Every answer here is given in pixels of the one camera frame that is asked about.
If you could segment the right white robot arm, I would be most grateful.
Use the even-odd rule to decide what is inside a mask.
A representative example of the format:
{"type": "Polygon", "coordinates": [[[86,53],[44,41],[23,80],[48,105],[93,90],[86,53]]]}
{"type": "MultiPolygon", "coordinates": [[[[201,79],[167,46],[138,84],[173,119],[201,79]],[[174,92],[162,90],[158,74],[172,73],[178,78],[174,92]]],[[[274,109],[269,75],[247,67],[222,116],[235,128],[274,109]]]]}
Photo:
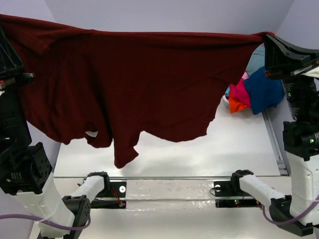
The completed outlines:
{"type": "Polygon", "coordinates": [[[295,46],[266,35],[265,75],[281,80],[293,118],[284,122],[284,148],[291,171],[290,195],[284,195],[259,180],[249,170],[230,178],[234,195],[246,193],[262,207],[265,219],[303,237],[319,226],[319,52],[295,46]]]}

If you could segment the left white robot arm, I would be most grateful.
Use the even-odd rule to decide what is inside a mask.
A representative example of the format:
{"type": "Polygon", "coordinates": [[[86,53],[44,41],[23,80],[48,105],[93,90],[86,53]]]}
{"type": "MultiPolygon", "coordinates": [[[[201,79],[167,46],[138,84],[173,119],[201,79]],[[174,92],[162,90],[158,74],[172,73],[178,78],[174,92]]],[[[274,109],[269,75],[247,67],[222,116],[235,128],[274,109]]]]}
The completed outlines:
{"type": "Polygon", "coordinates": [[[18,88],[32,83],[4,34],[0,36],[0,187],[27,210],[41,239],[77,239],[91,222],[91,202],[110,192],[106,172],[94,172],[70,196],[58,193],[42,143],[32,145],[18,88]]]}

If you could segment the maroon t shirt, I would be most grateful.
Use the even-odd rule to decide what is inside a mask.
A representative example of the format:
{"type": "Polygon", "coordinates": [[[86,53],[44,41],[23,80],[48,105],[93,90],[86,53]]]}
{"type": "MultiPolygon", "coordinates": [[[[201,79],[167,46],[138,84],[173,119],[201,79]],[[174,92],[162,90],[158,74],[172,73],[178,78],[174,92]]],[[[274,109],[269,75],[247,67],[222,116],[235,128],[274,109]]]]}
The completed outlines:
{"type": "Polygon", "coordinates": [[[123,168],[140,133],[181,142],[206,135],[226,89],[263,33],[105,32],[1,15],[34,82],[19,89],[28,122],[64,144],[114,147],[123,168]]]}

